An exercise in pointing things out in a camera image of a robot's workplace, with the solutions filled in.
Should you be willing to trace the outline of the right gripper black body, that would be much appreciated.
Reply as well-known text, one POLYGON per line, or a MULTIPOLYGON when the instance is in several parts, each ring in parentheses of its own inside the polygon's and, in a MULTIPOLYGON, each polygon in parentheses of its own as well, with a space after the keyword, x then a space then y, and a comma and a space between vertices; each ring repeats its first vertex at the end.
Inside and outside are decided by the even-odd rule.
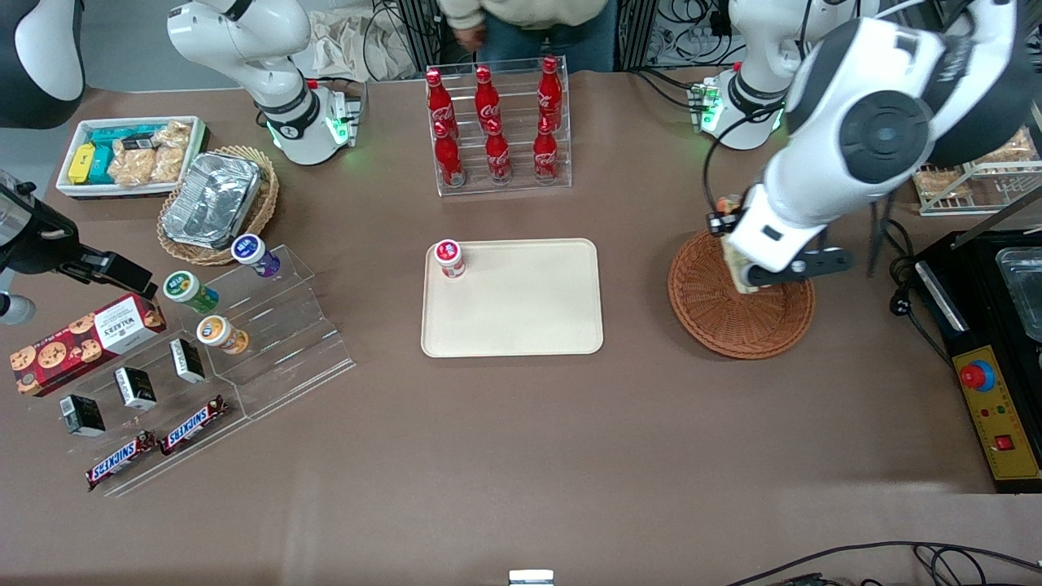
POLYGON ((2 269, 41 274, 80 259, 74 222, 38 199, 30 184, 2 186, 2 269))

